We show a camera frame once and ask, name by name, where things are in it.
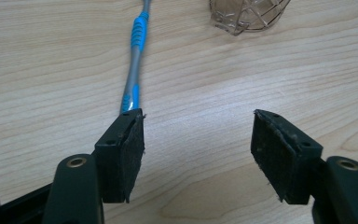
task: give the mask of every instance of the light wood tabletop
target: light wood tabletop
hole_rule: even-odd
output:
[[[116,119],[141,0],[0,0],[0,203],[91,153]],[[280,203],[250,151],[255,109],[358,161],[358,1],[293,0],[232,36],[208,0],[153,0],[141,72],[145,154],[106,223],[312,223]]]

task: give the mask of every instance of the wood grain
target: wood grain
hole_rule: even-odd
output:
[[[117,117],[142,1],[0,0],[0,202],[91,153]],[[296,0],[262,33],[209,25],[206,0],[153,1],[141,93],[146,153],[106,223],[312,223],[250,153],[253,111],[358,160],[358,1]]]

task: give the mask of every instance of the table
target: table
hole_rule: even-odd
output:
[[[0,202],[91,153],[118,116],[142,1],[0,0]],[[106,223],[312,223],[280,203],[250,152],[257,108],[358,161],[358,1],[294,0],[237,37],[206,0],[153,1],[141,78],[145,154]]]

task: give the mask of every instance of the toothbrush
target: toothbrush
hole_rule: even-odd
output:
[[[151,0],[144,0],[144,9],[133,22],[131,33],[131,64],[123,99],[121,101],[120,113],[139,108],[139,67],[142,52],[145,48],[150,2]]]

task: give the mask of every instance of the blue and gray handle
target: blue and gray handle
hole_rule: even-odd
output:
[[[151,0],[144,0],[144,9],[135,19],[131,34],[131,65],[124,89],[120,113],[139,108],[139,68],[142,52],[145,48],[147,22]]]

